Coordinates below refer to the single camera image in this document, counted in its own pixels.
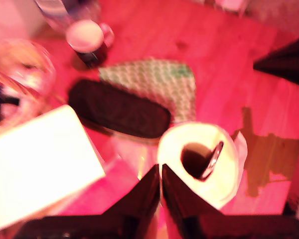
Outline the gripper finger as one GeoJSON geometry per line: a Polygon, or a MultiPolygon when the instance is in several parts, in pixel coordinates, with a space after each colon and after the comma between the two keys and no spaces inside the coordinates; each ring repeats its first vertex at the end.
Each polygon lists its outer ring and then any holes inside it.
{"type": "Polygon", "coordinates": [[[162,166],[162,192],[169,213],[183,239],[212,238],[200,217],[220,216],[222,213],[194,193],[167,164],[162,166]]]}
{"type": "Polygon", "coordinates": [[[253,69],[299,85],[299,39],[256,60],[253,69]]]}
{"type": "Polygon", "coordinates": [[[154,165],[132,190],[107,209],[111,228],[105,239],[144,239],[160,201],[159,166],[154,165]]]}

